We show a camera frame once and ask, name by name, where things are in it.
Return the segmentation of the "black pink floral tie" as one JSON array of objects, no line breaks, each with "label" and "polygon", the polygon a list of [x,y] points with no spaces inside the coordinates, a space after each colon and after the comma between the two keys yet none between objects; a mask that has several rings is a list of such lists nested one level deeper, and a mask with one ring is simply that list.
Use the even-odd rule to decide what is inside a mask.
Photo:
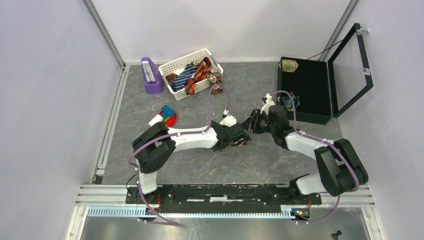
[{"label": "black pink floral tie", "polygon": [[247,137],[247,138],[240,138],[236,141],[234,141],[231,146],[232,147],[242,147],[242,146],[246,146],[250,141],[252,140],[251,137]]}]

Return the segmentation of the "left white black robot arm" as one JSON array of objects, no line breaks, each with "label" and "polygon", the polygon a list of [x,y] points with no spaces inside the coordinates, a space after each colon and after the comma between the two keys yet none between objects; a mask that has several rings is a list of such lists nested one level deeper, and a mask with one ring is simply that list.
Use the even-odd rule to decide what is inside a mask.
[{"label": "left white black robot arm", "polygon": [[135,166],[138,168],[138,197],[145,204],[157,198],[157,172],[173,153],[190,149],[224,151],[228,147],[245,146],[252,137],[235,123],[231,126],[211,121],[200,128],[178,129],[157,122],[132,143]]}]

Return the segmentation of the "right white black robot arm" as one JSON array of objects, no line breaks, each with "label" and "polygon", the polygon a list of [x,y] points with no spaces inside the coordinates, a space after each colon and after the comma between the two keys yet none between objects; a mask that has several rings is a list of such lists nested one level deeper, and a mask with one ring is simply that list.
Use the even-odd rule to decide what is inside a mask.
[{"label": "right white black robot arm", "polygon": [[349,140],[326,140],[298,130],[290,125],[287,110],[282,105],[273,105],[268,112],[254,109],[241,125],[255,134],[269,133],[283,149],[316,161],[317,174],[300,176],[289,183],[288,196],[295,204],[302,204],[309,194],[327,192],[338,197],[345,192],[354,192],[369,180]]}]

